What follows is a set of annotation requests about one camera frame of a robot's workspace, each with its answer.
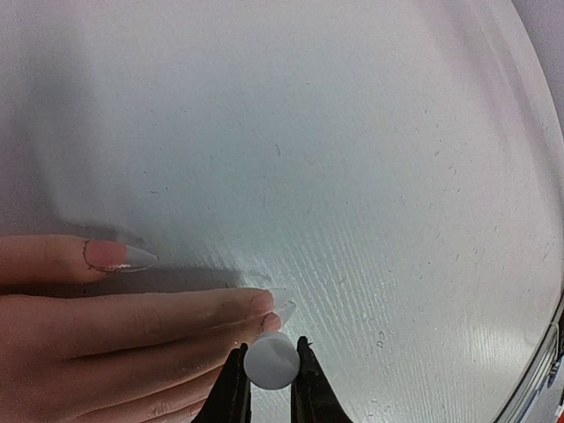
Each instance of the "fingernail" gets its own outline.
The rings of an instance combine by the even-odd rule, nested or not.
[[[86,264],[97,271],[142,271],[159,259],[142,249],[111,241],[87,241],[83,253]]]
[[[290,317],[293,316],[297,307],[298,306],[296,306],[295,302],[288,301],[281,307],[274,308],[274,313],[280,318],[280,328],[284,327],[284,325],[288,323],[288,320],[290,320]]]
[[[290,301],[295,294],[291,289],[288,288],[272,288],[269,289],[274,299],[274,308],[283,307],[288,301]]]
[[[286,288],[274,288],[263,291],[253,298],[253,311],[259,315],[270,313],[274,308],[283,307],[292,297],[293,291]]]
[[[280,317],[278,317],[274,313],[270,313],[264,318],[263,330],[265,332],[272,332],[272,331],[280,330],[281,328],[282,328],[282,321],[280,320]]]

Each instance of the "white surface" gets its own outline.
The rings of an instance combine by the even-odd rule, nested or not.
[[[5,233],[50,207],[291,287],[354,421],[501,409],[563,250],[561,133],[508,2],[4,3]]]
[[[267,332],[250,346],[243,362],[247,377],[264,390],[281,390],[300,371],[300,355],[281,332]]]
[[[564,127],[564,2],[513,0],[513,4],[531,37]]]

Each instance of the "white cylinder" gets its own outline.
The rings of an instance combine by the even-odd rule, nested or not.
[[[300,355],[280,332],[265,332],[249,348],[243,362],[247,377],[263,390],[281,390],[300,371]]]

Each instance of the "nude nail polish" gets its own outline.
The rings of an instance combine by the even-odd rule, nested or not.
[[[286,288],[272,288],[258,294],[252,301],[257,314],[269,313],[273,309],[282,308],[293,298],[293,291]]]
[[[142,271],[159,261],[147,251],[111,241],[86,241],[83,257],[91,268],[106,272]]]

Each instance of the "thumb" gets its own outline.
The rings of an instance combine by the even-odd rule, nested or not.
[[[0,285],[81,284],[118,271],[140,271],[159,259],[142,249],[68,235],[0,237]]]

